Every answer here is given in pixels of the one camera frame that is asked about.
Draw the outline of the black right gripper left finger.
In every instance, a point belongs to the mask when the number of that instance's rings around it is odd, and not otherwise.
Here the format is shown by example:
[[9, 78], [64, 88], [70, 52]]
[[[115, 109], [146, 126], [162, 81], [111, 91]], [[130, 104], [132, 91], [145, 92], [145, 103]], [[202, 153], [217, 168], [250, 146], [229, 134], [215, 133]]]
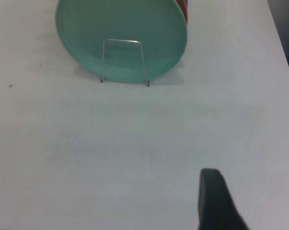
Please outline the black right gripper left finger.
[[217, 169], [200, 172], [198, 196], [200, 230], [247, 230], [237, 211], [225, 178]]

